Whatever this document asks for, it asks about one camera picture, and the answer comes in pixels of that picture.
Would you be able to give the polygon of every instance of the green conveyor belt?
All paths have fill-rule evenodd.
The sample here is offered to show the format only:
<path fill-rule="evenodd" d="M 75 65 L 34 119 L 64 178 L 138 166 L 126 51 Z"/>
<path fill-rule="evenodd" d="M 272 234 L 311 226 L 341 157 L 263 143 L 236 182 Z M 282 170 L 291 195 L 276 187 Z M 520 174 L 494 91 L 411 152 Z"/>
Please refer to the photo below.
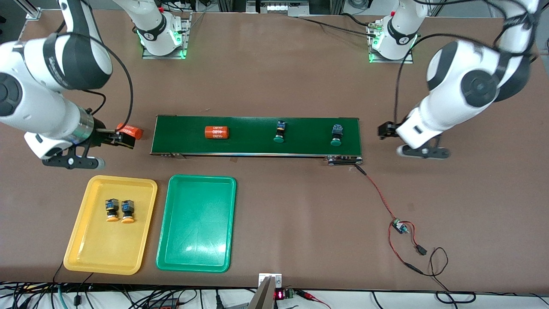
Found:
<path fill-rule="evenodd" d="M 273 141 L 286 121 L 284 142 Z M 341 146 L 332 146 L 332 126 L 343 126 Z M 229 138 L 206 139 L 206 126 L 227 126 Z M 159 115 L 151 155 L 326 157 L 361 156 L 357 118 L 197 117 Z"/>

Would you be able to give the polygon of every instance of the plastic tray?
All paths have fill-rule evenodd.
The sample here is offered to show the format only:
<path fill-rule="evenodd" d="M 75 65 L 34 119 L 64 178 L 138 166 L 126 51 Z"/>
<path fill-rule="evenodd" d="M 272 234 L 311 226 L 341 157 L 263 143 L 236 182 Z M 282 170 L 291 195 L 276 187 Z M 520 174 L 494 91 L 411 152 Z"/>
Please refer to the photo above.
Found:
<path fill-rule="evenodd" d="M 168 184 L 156 266 L 163 271 L 229 269 L 237 183 L 226 176 L 175 175 Z"/>
<path fill-rule="evenodd" d="M 70 271 L 131 275 L 140 266 L 153 213 L 157 185 L 149 179 L 95 176 L 72 230 L 63 263 Z M 107 222 L 105 200 L 132 200 L 130 224 Z"/>

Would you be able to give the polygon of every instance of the orange cylinder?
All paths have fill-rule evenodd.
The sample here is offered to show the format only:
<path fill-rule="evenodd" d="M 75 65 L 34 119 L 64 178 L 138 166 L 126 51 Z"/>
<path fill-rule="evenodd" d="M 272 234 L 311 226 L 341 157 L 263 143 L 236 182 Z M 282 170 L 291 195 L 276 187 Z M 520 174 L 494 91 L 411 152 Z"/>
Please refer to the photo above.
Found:
<path fill-rule="evenodd" d="M 118 130 L 119 128 L 122 127 L 122 125 L 124 125 L 124 124 L 123 123 L 119 124 L 116 127 L 116 129 Z M 135 137 L 136 140 L 140 140 L 141 136 L 143 136 L 143 130 L 142 129 L 137 128 L 133 125 L 129 125 L 129 124 L 127 124 L 125 127 L 120 129 L 119 132 L 122 132 L 122 133 L 125 133 L 127 135 L 133 136 L 133 137 Z"/>
<path fill-rule="evenodd" d="M 227 126 L 207 126 L 204 129 L 204 136 L 207 139 L 228 139 L 229 127 Z"/>

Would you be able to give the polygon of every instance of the white robotic arm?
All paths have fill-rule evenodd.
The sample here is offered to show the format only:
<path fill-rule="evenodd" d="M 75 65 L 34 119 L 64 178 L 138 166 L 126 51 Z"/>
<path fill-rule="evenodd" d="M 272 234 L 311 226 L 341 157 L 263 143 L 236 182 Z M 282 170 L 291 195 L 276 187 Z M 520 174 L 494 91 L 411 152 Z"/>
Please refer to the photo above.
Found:
<path fill-rule="evenodd" d="M 399 6 L 394 15 L 388 15 L 376 21 L 380 28 L 374 29 L 377 37 L 373 40 L 372 48 L 390 60 L 404 58 L 412 47 L 417 37 L 417 30 L 426 16 L 426 5 L 413 0 L 399 0 Z"/>
<path fill-rule="evenodd" d="M 160 13 L 153 0 L 113 0 L 130 16 L 141 44 L 155 56 L 165 56 L 182 44 L 181 17 Z"/>
<path fill-rule="evenodd" d="M 130 15 L 151 54 L 163 56 L 181 45 L 177 40 L 181 33 L 176 31 L 181 18 L 160 13 L 150 0 L 114 1 Z M 133 148 L 135 139 L 107 130 L 89 110 L 61 94 L 103 87 L 113 67 L 105 48 L 93 40 L 102 41 L 89 4 L 85 0 L 58 0 L 58 4 L 67 34 L 0 46 L 0 122 L 26 131 L 25 141 L 44 165 L 101 168 L 101 159 L 87 156 L 90 147 Z M 76 154 L 76 147 L 84 148 L 83 155 Z"/>
<path fill-rule="evenodd" d="M 401 124 L 385 123 L 378 129 L 384 139 L 399 136 L 407 145 L 402 156 L 444 159 L 449 151 L 429 142 L 442 132 L 463 123 L 493 102 L 518 93 L 527 83 L 530 61 L 524 54 L 535 36 L 538 0 L 498 2 L 506 13 L 504 32 L 498 49 L 458 40 L 438 50 L 427 69 L 429 95 Z"/>

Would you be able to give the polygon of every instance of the brown table surface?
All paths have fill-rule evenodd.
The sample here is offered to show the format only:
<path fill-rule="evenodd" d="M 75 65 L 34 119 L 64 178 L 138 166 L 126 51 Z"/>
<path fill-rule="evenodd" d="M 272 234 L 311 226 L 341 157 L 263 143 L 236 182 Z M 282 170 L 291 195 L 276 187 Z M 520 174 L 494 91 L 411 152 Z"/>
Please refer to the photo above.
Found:
<path fill-rule="evenodd" d="M 518 95 L 444 133 L 450 159 L 409 159 L 395 154 L 402 141 L 376 136 L 377 126 L 392 119 L 398 66 L 368 63 L 363 36 L 277 14 L 212 13 L 193 28 L 187 60 L 142 60 L 124 12 L 97 10 L 95 16 L 105 43 L 131 73 L 136 99 L 130 123 L 145 130 L 144 140 L 134 150 L 94 148 L 91 155 L 105 159 L 104 170 L 55 169 L 34 156 L 23 132 L 2 125 L 0 280 L 52 279 L 86 184 L 103 174 L 154 179 L 159 190 L 139 272 L 95 274 L 90 282 L 255 286 L 259 273 L 276 272 L 284 284 L 302 288 L 438 290 L 394 256 L 387 242 L 390 216 L 355 168 L 328 167 L 320 159 L 149 155 L 157 114 L 359 117 L 363 168 L 394 213 L 415 223 L 421 245 L 446 249 L 450 263 L 439 278 L 449 289 L 549 292 L 549 82 L 541 61 Z M 362 30 L 343 16 L 320 19 Z M 24 38 L 45 37 L 60 22 L 59 12 L 44 12 L 28 23 Z M 421 33 L 477 33 L 491 42 L 500 25 L 496 19 L 428 18 Z M 404 68 L 399 117 L 427 94 L 427 64 L 449 40 L 418 45 L 415 64 Z M 110 127 L 128 107 L 126 77 L 113 63 L 114 75 L 102 89 L 108 101 L 96 115 Z M 66 96 L 83 107 L 100 103 L 82 92 Z M 167 182 L 174 174 L 236 178 L 226 273 L 156 268 Z M 409 236 L 394 233 L 393 242 L 406 261 L 427 271 L 428 256 L 416 253 Z M 438 256 L 435 264 L 442 263 Z M 87 275 L 62 268 L 57 281 Z"/>

